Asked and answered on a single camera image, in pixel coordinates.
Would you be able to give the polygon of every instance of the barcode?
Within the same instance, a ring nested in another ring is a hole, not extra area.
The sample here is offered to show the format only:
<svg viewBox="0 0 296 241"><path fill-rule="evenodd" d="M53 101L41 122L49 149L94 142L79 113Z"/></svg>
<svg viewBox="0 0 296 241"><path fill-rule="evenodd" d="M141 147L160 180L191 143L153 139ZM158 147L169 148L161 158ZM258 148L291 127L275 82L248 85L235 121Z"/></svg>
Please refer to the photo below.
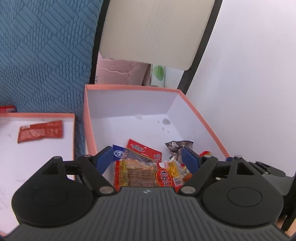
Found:
<svg viewBox="0 0 296 241"><path fill-rule="evenodd" d="M178 186L182 186L183 185L183 183L181 181L181 178L179 178L179 177L174 177L173 178L173 181L174 181L175 187L178 187Z"/></svg>

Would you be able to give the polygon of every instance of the pink fabric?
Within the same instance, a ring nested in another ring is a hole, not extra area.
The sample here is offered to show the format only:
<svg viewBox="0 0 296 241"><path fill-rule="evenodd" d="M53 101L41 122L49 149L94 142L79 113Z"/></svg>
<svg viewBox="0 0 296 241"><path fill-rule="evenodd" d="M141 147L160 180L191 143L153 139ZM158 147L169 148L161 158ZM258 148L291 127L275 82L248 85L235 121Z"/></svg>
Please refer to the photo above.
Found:
<svg viewBox="0 0 296 241"><path fill-rule="evenodd" d="M99 54L96 66L98 84L142 85L148 64L104 59Z"/></svg>

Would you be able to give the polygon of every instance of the black chair leg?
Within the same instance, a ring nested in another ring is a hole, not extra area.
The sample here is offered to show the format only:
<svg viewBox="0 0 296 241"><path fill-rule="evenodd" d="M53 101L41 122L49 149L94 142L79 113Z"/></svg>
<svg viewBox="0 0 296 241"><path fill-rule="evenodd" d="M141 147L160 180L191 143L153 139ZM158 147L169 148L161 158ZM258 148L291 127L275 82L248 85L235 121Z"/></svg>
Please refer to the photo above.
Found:
<svg viewBox="0 0 296 241"><path fill-rule="evenodd" d="M285 219L281 227L281 230L283 230L284 232L287 231L295 219L296 219L296 209L294 209L294 211L290 215L287 215L287 218Z"/></svg>

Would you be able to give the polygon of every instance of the silver screw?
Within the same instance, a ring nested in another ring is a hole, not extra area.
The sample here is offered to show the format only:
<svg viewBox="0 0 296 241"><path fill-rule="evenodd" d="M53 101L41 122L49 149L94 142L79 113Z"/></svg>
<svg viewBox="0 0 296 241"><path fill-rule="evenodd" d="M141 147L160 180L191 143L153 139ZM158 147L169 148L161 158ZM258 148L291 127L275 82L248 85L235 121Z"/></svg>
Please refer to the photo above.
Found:
<svg viewBox="0 0 296 241"><path fill-rule="evenodd" d="M196 192L196 189L191 186L185 186L181 188L182 193L184 194L192 194Z"/></svg>
<svg viewBox="0 0 296 241"><path fill-rule="evenodd" d="M100 187L99 191L100 193L103 193L103 194L110 194L114 192L114 188L110 186L104 186L104 187Z"/></svg>

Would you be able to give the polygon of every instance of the ribbed gray surface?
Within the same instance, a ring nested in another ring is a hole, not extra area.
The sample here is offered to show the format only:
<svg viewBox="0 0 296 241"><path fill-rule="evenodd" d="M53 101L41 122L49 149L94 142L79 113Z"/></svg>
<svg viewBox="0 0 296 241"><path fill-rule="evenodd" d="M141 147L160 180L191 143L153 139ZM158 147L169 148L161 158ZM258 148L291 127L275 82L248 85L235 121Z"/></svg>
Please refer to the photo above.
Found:
<svg viewBox="0 0 296 241"><path fill-rule="evenodd" d="M209 217L195 198L172 188L122 188L99 198L90 213L59 228L20 225L7 241L281 241L288 237L274 225L237 229Z"/></svg>

